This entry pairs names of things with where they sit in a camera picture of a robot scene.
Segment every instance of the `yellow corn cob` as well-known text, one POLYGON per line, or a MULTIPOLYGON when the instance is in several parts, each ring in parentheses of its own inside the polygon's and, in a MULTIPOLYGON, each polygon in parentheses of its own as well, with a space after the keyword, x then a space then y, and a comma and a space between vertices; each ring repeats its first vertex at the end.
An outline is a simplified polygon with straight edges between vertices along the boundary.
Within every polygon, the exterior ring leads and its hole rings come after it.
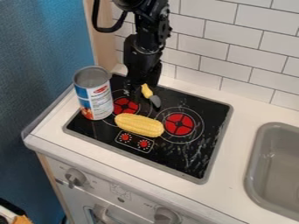
POLYGON ((142 115, 119 114, 115 123, 123 130, 146 137, 159 137, 164 132, 161 122, 142 115))

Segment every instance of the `white subway tile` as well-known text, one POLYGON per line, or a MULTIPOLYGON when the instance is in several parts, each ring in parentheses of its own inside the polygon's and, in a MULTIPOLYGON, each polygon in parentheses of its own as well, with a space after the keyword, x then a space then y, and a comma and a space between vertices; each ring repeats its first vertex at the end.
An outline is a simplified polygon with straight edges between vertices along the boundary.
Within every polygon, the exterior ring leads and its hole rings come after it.
POLYGON ((176 66, 163 62, 162 63, 162 75, 175 78, 176 77, 176 66))
POLYGON ((231 24, 207 21, 205 38, 214 39, 239 46, 257 48, 261 41, 262 31, 231 24))
POLYGON ((166 46, 177 49, 177 33, 172 32, 171 37, 166 39, 166 46))
POLYGON ((123 51, 123 43, 125 41, 125 38, 115 36, 115 48, 118 51, 123 51))
POLYGON ((281 72, 286 58, 286 56, 271 52, 263 52, 246 47, 231 45, 227 60, 246 66, 281 72))
POLYGON ((171 64, 179 65, 182 67, 189 67, 193 69, 198 69, 200 56, 180 52, 170 48, 165 48, 163 51, 162 60, 171 64))
POLYGON ((170 12, 179 13, 179 2, 180 0, 170 0, 170 12))
POLYGON ((242 95, 261 102, 270 102, 274 92, 274 90, 270 88, 259 87, 253 84, 237 80, 229 80, 226 78, 222 81, 221 90, 235 95, 242 95))
POLYGON ((272 104, 287 109, 299 110, 299 95, 276 91, 272 104))
POLYGON ((251 4, 251 5, 256 5, 261 7, 270 7, 272 0, 226 0, 226 1, 237 3, 237 4, 251 4))
POLYGON ((218 74, 239 81, 248 81, 251 67, 241 66, 218 59, 209 59, 206 57, 202 57, 200 70, 203 72, 218 74))
POLYGON ((131 23, 127 23, 127 22, 124 22, 122 28, 115 32, 117 36, 122 36, 124 38, 126 38, 132 33, 133 33, 133 26, 131 23))
POLYGON ((177 79, 195 85, 219 89, 221 77, 208 73, 194 71, 188 68, 177 67, 177 79))
POLYGON ((123 52, 120 52, 120 51, 116 51, 116 58, 118 59, 118 61, 123 64, 123 52))
POLYGON ((199 18, 170 14, 170 26, 174 32, 202 37, 205 21, 199 18))
POLYGON ((266 31, 261 41, 261 50, 299 57, 299 38, 266 31))
MULTIPOLYGON (((121 17, 122 10, 120 8, 118 8, 114 3, 111 3, 111 9, 112 9, 112 18, 118 20, 121 17)), ((130 22, 130 23, 135 22, 133 12, 128 13, 125 21, 130 22)))
POLYGON ((273 9, 282 11, 293 11, 299 12, 299 1, 298 0, 274 0, 273 9))
POLYGON ((228 44, 179 34, 178 49, 224 60, 226 58, 228 44))
POLYGON ((294 13, 240 5, 236 24, 295 35, 298 21, 299 15, 294 13))
POLYGON ((268 88, 299 94, 299 78, 286 74, 272 73, 255 68, 250 82, 268 88))
POLYGON ((289 58, 283 72, 299 77, 299 59, 289 58))
POLYGON ((220 22, 233 23, 236 3, 214 0, 181 0, 181 14, 196 18, 207 18, 220 22))

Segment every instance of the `sink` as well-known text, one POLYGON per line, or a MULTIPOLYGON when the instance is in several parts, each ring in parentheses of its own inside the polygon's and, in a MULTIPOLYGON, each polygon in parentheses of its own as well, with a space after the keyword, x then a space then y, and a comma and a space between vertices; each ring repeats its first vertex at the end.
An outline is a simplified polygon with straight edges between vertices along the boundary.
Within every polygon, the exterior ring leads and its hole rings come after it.
POLYGON ((278 122, 260 127, 245 189, 260 207, 299 221, 299 128, 278 122))

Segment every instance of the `black stovetop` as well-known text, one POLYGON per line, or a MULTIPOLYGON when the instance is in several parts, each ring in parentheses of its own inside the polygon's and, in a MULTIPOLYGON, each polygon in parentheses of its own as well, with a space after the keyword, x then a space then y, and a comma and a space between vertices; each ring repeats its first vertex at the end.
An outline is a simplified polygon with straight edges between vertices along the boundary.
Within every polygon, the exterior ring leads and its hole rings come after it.
POLYGON ((104 147, 110 145, 112 147, 106 148, 190 181, 206 179, 207 167, 215 158, 229 120, 230 107, 156 87, 154 93, 162 100, 162 107, 156 109, 145 98, 138 105, 124 97, 123 77, 114 75, 110 82, 115 112, 101 121, 87 120, 79 112, 67 124, 66 132, 85 140, 88 137, 90 142, 104 147), (119 113, 157 119, 164 124, 165 132, 158 138, 128 133, 115 125, 115 114, 119 113))

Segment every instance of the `black robotic arm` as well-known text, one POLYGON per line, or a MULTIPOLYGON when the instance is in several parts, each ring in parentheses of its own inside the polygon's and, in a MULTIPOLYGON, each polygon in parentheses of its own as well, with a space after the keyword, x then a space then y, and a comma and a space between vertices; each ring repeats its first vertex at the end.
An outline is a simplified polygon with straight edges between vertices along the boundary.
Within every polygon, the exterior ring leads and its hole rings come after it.
POLYGON ((138 101, 141 85, 147 83, 154 87, 160 78, 162 50, 172 30, 169 4, 168 0, 114 0, 114 3, 123 13, 113 27, 97 26, 100 0, 94 0, 92 21, 98 32, 115 32, 122 27, 129 11, 135 14, 136 34, 125 40, 123 61, 128 68, 124 88, 127 95, 138 101))

